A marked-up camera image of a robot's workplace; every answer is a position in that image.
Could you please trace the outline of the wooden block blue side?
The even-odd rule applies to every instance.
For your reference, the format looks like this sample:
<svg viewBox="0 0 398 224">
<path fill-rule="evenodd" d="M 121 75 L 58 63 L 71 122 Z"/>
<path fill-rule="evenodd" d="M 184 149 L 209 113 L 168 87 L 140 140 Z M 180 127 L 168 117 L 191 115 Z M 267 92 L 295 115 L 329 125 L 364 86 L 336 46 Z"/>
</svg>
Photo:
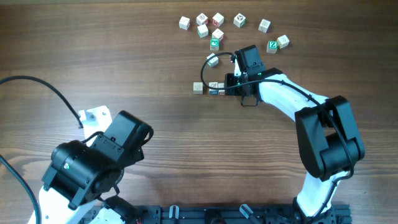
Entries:
<svg viewBox="0 0 398 224">
<path fill-rule="evenodd" d="M 210 95 L 218 95 L 218 82 L 209 82 L 208 93 Z"/>
</svg>

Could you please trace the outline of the plain wooden block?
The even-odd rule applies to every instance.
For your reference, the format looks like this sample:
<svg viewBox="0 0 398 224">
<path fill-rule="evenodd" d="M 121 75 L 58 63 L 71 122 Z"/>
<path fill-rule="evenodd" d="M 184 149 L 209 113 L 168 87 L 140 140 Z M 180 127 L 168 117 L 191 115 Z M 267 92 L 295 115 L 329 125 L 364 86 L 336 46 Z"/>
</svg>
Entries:
<svg viewBox="0 0 398 224">
<path fill-rule="evenodd" d="M 203 84 L 202 84 L 202 82 L 194 82 L 193 83 L 193 93 L 195 95 L 202 95 L 203 94 Z"/>
</svg>

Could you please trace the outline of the wooden block bee picture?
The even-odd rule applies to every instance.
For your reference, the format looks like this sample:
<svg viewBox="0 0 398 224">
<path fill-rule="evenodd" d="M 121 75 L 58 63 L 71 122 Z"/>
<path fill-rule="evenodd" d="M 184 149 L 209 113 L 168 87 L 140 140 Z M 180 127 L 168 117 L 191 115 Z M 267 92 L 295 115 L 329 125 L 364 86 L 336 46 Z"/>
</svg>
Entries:
<svg viewBox="0 0 398 224">
<path fill-rule="evenodd" d="M 190 27 L 190 19 L 188 17 L 182 16 L 179 20 L 179 28 L 183 30 L 188 30 Z"/>
</svg>

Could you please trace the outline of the wooden block red side picture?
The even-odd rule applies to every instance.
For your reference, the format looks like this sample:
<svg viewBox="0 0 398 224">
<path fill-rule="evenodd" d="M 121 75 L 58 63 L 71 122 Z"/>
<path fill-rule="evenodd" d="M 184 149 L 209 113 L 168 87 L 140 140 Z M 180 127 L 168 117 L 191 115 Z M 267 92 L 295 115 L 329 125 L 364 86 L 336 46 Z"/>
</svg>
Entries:
<svg viewBox="0 0 398 224">
<path fill-rule="evenodd" d="M 225 89 L 224 89 L 224 83 L 218 83 L 218 94 L 219 95 L 225 95 Z"/>
</svg>

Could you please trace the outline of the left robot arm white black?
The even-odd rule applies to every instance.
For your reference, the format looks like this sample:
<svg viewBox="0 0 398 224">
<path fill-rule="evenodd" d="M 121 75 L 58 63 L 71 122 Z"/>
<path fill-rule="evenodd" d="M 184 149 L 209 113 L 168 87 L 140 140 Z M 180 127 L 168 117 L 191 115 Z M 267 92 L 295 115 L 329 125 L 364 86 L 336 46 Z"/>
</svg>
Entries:
<svg viewBox="0 0 398 224">
<path fill-rule="evenodd" d="M 115 118 L 105 106 L 79 112 L 85 138 L 61 143 L 39 192 L 39 212 L 30 223 L 78 223 L 100 199 L 115 189 L 124 169 L 144 158 L 142 151 L 153 136 L 153 128 L 127 111 Z"/>
</svg>

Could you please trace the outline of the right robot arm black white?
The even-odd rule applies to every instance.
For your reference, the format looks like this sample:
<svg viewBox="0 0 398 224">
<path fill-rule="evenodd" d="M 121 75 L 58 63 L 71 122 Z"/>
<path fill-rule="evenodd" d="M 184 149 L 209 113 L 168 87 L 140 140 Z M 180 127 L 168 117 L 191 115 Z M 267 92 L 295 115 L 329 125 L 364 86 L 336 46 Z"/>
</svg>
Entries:
<svg viewBox="0 0 398 224">
<path fill-rule="evenodd" d="M 255 96 L 275 106 L 296 126 L 300 159 L 307 174 L 295 199 L 299 218 L 314 222 L 330 210 L 342 180 L 352 178 L 355 164 L 364 157 L 364 144 L 351 106 L 342 96 L 316 95 L 276 68 L 266 69 L 255 45 L 231 57 L 234 73 L 225 81 L 226 92 Z"/>
</svg>

